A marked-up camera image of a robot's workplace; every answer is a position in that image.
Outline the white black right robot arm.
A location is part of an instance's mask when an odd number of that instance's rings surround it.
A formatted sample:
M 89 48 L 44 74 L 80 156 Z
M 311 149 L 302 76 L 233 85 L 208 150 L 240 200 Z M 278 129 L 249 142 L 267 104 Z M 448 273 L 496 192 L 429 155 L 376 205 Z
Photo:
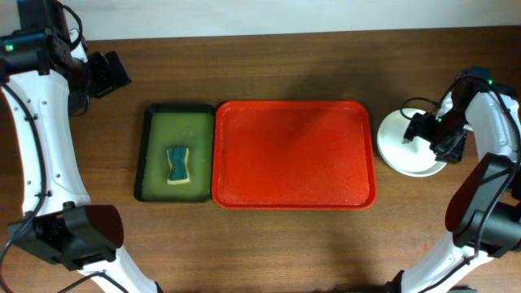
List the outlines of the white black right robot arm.
M 460 72 L 428 112 L 401 107 L 387 116 L 377 145 L 396 171 L 424 177 L 433 170 L 412 170 L 418 161 L 414 141 L 424 143 L 435 163 L 457 164 L 469 133 L 479 163 L 449 202 L 444 235 L 419 263 L 388 282 L 386 292 L 457 292 L 473 269 L 520 250 L 520 206 L 501 201 L 506 192 L 520 198 L 518 95 L 488 69 Z

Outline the yellow green scrub sponge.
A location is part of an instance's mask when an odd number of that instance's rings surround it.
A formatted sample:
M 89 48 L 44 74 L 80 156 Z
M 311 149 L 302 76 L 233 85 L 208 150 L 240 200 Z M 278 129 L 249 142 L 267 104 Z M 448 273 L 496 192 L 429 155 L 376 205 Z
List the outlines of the yellow green scrub sponge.
M 166 151 L 169 174 L 167 183 L 171 186 L 181 185 L 190 182 L 190 173 L 188 169 L 190 151 L 187 147 L 176 146 Z

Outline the white plate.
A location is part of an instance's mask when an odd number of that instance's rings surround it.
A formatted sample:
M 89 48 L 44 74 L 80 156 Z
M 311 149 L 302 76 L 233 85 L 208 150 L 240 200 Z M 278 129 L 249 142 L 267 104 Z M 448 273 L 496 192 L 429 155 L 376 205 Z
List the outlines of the white plate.
M 409 120 L 399 110 L 389 114 L 379 126 L 377 146 L 383 160 L 398 173 L 410 177 L 429 177 L 441 171 L 446 163 L 436 161 L 430 143 L 423 138 L 404 142 Z

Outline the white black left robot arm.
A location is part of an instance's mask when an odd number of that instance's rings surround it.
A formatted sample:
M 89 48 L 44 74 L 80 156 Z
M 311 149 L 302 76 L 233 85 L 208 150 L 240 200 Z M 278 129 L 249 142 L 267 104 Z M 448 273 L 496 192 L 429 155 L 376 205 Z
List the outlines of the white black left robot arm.
M 69 119 L 92 98 L 129 84 L 116 52 L 90 53 L 72 9 L 57 1 L 19 1 L 20 26 L 1 39 L 1 91 L 15 123 L 22 170 L 22 221 L 8 245 L 77 271 L 106 292 L 157 292 L 124 246 L 120 214 L 94 205 L 81 180 Z

